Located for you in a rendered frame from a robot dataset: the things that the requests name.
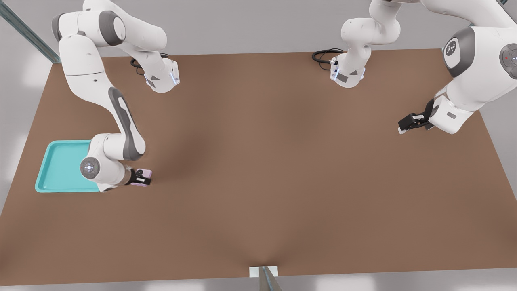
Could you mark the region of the pale blue-green tray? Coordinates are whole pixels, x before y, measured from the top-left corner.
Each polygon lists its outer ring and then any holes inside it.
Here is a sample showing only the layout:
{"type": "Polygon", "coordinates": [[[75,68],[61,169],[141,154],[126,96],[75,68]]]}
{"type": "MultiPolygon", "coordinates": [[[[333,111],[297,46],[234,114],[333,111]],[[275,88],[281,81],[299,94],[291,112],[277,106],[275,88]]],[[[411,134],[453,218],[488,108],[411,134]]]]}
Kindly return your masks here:
{"type": "Polygon", "coordinates": [[[46,148],[35,190],[39,193],[95,193],[96,183],[81,175],[90,140],[57,140],[46,148]]]}

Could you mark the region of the silver frame post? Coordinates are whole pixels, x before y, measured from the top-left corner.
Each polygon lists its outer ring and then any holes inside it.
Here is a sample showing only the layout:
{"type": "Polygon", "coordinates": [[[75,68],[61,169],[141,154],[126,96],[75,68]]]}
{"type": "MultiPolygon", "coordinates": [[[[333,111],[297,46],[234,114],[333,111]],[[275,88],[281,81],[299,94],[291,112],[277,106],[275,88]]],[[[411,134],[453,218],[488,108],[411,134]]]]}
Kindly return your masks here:
{"type": "Polygon", "coordinates": [[[277,282],[277,266],[249,267],[249,278],[258,278],[260,291],[282,291],[277,282]]]}
{"type": "Polygon", "coordinates": [[[0,0],[0,16],[51,63],[61,63],[60,57],[3,0],[0,0]]]}

